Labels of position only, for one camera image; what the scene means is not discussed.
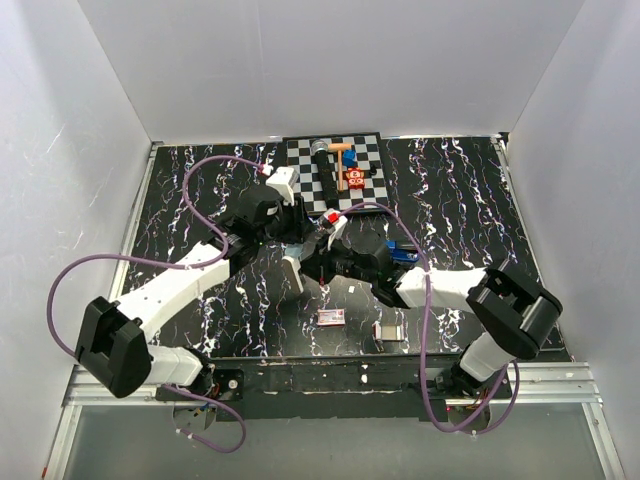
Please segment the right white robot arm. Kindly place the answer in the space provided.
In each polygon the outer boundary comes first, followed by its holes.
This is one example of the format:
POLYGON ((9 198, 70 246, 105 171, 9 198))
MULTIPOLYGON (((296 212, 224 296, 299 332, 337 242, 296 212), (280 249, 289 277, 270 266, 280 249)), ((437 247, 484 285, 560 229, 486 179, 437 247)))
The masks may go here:
POLYGON ((426 271, 397 259, 388 243, 367 239, 309 240, 284 258, 296 293, 302 279, 329 283, 336 276, 364 281, 391 308, 451 308, 473 313, 483 333, 465 348, 443 377, 445 389, 475 397, 512 360, 534 359, 560 317, 561 302, 510 260, 472 270, 426 271))

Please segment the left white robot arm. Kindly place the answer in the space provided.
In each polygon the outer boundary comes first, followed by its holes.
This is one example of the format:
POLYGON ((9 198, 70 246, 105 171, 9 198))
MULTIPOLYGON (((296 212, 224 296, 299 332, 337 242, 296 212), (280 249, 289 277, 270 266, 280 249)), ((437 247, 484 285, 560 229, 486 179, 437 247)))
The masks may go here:
POLYGON ((186 306, 226 282, 275 241, 298 244, 313 230, 301 195, 285 199, 268 186, 252 187, 218 220, 223 236, 197 243, 173 268, 115 301, 86 307, 76 360, 116 398, 144 384, 175 384, 193 400, 213 386, 204 357, 192 348, 162 347, 151 339, 186 306))

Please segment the blue black stapler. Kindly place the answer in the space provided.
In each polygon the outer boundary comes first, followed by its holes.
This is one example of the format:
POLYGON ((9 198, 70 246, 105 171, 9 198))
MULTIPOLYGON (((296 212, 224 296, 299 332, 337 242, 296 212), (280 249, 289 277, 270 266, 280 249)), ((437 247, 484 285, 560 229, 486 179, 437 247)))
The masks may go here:
POLYGON ((419 259, 418 249, 408 241, 387 241, 391 257, 396 262, 415 263, 419 259))

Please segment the light blue stapler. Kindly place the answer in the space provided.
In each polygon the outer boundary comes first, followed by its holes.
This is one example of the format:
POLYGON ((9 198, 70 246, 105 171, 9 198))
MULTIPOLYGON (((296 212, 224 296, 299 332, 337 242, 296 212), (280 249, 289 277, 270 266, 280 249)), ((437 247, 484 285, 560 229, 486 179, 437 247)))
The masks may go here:
POLYGON ((304 292, 300 263, 302 250, 303 247, 301 244, 288 245, 282 257, 283 271, 294 295, 301 295, 304 292))

